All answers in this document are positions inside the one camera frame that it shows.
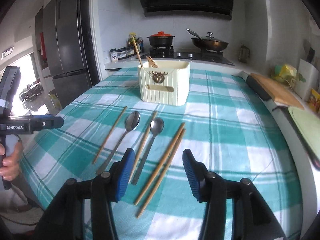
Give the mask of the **person's left hand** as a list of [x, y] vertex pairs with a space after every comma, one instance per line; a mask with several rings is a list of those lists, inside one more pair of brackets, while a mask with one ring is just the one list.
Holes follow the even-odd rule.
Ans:
[[23, 144], [19, 140], [14, 151], [9, 157], [5, 157], [2, 161], [3, 166], [1, 167], [0, 174], [6, 181], [13, 181], [20, 174], [20, 156], [23, 150]]

